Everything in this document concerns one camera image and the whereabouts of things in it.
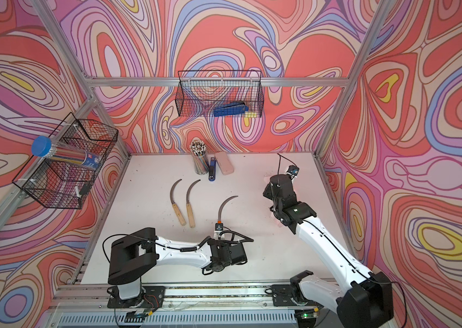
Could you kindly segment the wooden handle sickle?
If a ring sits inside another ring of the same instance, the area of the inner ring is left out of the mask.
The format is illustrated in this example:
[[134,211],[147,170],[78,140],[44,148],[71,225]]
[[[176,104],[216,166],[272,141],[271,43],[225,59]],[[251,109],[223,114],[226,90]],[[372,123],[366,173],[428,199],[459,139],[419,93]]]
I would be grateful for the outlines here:
[[170,188],[170,202],[171,202],[171,205],[172,205],[172,208],[173,208],[173,211],[177,217],[177,219],[179,220],[179,224],[182,225],[182,226],[185,226],[187,224],[183,214],[181,213],[180,209],[179,209],[179,206],[177,205],[177,203],[175,202],[175,199],[174,199],[174,190],[177,186],[177,184],[180,183],[180,181],[182,181],[182,179],[179,179],[177,180],[173,185],[172,187]]
[[188,190],[187,190],[187,193],[186,193],[186,209],[187,209],[187,215],[188,215],[190,228],[195,228],[195,226],[196,226],[194,212],[193,212],[192,205],[191,205],[191,202],[190,202],[190,194],[191,194],[191,190],[199,182],[200,182],[200,179],[198,179],[198,180],[194,181],[193,183],[191,183]]

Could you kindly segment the pink terry rag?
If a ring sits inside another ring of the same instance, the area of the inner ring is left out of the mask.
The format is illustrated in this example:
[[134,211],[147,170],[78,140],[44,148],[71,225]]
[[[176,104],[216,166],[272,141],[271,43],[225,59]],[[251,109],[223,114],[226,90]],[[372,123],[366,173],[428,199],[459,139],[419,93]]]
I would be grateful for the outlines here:
[[279,227],[283,227],[284,226],[284,220],[280,217],[279,213],[272,206],[269,208],[269,210],[270,210],[274,220],[276,220],[277,225]]

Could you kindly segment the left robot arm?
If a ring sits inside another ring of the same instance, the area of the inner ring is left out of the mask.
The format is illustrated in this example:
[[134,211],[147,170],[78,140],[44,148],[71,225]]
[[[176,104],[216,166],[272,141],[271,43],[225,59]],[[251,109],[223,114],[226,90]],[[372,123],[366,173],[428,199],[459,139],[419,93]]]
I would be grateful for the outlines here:
[[254,239],[217,224],[215,236],[207,236],[199,243],[165,239],[156,229],[144,228],[131,234],[116,234],[108,259],[108,284],[112,296],[119,302],[142,299],[141,278],[154,267],[188,266],[209,276],[227,267],[245,265],[244,244]]

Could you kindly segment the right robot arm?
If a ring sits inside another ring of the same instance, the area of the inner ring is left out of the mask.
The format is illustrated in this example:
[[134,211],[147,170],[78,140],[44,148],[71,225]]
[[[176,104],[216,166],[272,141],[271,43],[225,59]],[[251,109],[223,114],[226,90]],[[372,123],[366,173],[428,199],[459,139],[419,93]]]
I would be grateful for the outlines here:
[[290,280],[296,303],[317,303],[334,312],[344,327],[384,327],[394,317],[391,280],[355,259],[326,229],[316,212],[300,202],[291,174],[270,177],[263,192],[274,217],[312,250],[335,279],[331,284],[303,271]]

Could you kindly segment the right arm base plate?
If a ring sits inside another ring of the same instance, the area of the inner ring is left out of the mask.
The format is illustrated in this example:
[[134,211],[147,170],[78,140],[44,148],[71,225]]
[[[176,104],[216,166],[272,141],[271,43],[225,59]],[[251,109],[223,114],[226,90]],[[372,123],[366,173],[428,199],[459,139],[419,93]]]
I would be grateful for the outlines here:
[[323,305],[306,299],[301,291],[292,284],[274,284],[265,289],[265,294],[272,298],[275,307],[312,306],[322,309]]

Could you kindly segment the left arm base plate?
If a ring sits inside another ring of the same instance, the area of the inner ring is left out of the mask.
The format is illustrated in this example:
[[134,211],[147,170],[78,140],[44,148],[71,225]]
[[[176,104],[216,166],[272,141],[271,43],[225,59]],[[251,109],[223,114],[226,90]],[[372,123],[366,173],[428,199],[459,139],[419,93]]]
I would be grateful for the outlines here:
[[119,295],[119,288],[111,286],[108,288],[109,309],[149,309],[157,310],[164,303],[165,286],[142,286],[140,294],[136,298],[122,300]]

